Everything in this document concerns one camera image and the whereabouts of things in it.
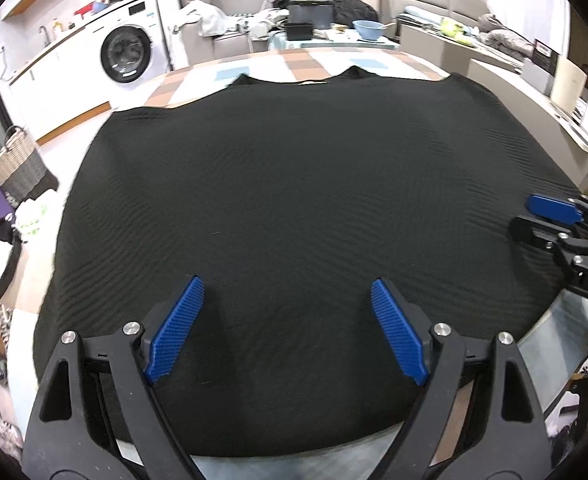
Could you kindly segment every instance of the red object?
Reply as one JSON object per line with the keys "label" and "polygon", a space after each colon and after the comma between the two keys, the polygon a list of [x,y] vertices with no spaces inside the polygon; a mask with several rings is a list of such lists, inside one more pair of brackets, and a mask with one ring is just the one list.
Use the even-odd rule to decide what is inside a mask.
{"label": "red object", "polygon": [[86,5],[85,7],[81,7],[74,14],[80,14],[81,17],[83,17],[85,14],[87,14],[88,12],[90,12],[92,10],[93,4],[94,4],[94,2],[92,2],[91,4]]}

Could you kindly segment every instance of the yellow object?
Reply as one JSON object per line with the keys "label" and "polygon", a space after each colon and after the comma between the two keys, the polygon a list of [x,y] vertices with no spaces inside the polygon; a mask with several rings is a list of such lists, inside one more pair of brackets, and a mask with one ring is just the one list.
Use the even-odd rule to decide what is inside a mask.
{"label": "yellow object", "polygon": [[456,22],[456,20],[452,20],[451,18],[440,20],[440,32],[445,34],[445,36],[454,38],[456,34],[462,31],[464,31],[464,25],[462,23]]}
{"label": "yellow object", "polygon": [[475,46],[474,41],[472,41],[472,38],[470,38],[469,36],[464,35],[462,32],[458,32],[455,36],[454,36],[454,41],[456,41],[456,43],[461,43],[464,44],[466,46]]}
{"label": "yellow object", "polygon": [[54,25],[52,25],[52,34],[54,36],[54,40],[58,40],[63,35],[63,31],[65,27],[63,24],[58,21],[58,18],[54,18]]}

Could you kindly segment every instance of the checkered tablecloth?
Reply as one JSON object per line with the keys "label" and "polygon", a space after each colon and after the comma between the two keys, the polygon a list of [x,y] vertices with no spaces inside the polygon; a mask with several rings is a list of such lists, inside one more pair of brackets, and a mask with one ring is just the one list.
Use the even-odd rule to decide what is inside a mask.
{"label": "checkered tablecloth", "polygon": [[352,46],[258,52],[200,63],[159,76],[131,94],[127,105],[173,108],[229,85],[241,74],[274,82],[322,80],[357,65],[381,76],[437,81],[448,74],[404,52]]}

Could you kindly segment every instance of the faucet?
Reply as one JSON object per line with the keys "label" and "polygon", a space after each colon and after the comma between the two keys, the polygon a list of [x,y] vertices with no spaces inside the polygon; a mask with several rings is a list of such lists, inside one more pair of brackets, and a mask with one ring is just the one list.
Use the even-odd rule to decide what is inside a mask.
{"label": "faucet", "polygon": [[43,40],[43,48],[45,48],[50,43],[52,43],[50,41],[50,35],[48,34],[48,30],[45,28],[45,25],[40,25],[40,27],[39,27],[39,33],[40,32],[43,32],[45,34],[45,40]]}

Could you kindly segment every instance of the black jacket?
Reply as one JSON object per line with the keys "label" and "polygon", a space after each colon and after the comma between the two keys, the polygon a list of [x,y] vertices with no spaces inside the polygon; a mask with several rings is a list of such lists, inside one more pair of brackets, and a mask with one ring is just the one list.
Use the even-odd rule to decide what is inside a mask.
{"label": "black jacket", "polygon": [[[286,9],[290,0],[274,0],[274,7]],[[354,20],[378,21],[375,9],[360,0],[331,0],[334,2],[334,23],[351,27]]]}

